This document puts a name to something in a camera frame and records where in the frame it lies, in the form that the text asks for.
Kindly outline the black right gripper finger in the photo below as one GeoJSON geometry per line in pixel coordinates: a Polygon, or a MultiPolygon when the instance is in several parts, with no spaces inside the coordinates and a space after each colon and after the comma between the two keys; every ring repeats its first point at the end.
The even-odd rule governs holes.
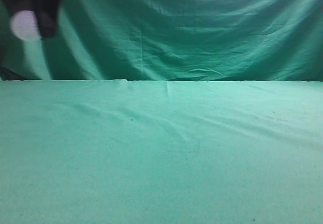
{"type": "Polygon", "coordinates": [[[58,29],[58,13],[63,0],[31,0],[41,38],[52,38],[58,29]]]}

